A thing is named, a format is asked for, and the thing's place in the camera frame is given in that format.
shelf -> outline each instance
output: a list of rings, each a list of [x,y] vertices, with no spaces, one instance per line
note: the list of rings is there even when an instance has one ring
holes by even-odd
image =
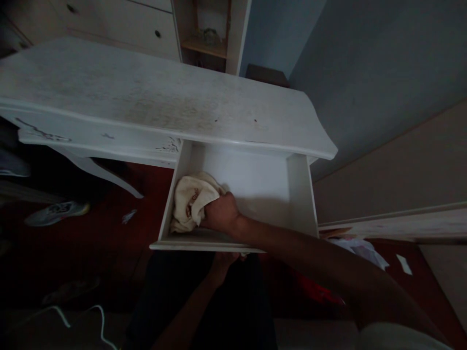
[[[212,56],[227,58],[227,46],[223,41],[219,46],[209,46],[203,39],[192,36],[182,42],[181,46],[185,49],[207,53]]]

plastic bag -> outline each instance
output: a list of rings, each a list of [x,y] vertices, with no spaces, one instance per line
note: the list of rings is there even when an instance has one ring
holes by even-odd
[[[382,270],[386,270],[386,267],[389,266],[388,262],[375,250],[370,242],[357,238],[329,239],[328,241],[371,261]]]

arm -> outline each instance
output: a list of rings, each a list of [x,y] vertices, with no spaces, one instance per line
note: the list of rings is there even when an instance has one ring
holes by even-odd
[[[205,210],[203,226],[262,249],[338,293],[360,329],[374,322],[392,322],[446,343],[412,298],[369,261],[324,240],[247,218],[230,192]]]
[[[153,350],[188,349],[204,311],[214,292],[225,280],[230,265],[238,253],[216,253],[213,265],[206,278],[188,298],[185,305],[157,339]]]

drawer knob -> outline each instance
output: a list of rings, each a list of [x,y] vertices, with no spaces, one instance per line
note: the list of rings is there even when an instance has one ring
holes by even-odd
[[[75,9],[73,6],[71,6],[70,4],[67,4],[67,9],[68,11],[70,11],[72,14],[74,15],[77,15],[78,14],[78,10]]]

blue wall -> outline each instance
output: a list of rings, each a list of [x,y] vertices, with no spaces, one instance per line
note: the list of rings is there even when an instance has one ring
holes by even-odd
[[[463,1],[327,0],[289,79],[339,149],[313,180],[467,97],[466,18]]]
[[[288,78],[326,0],[252,0],[240,76],[253,63]]]

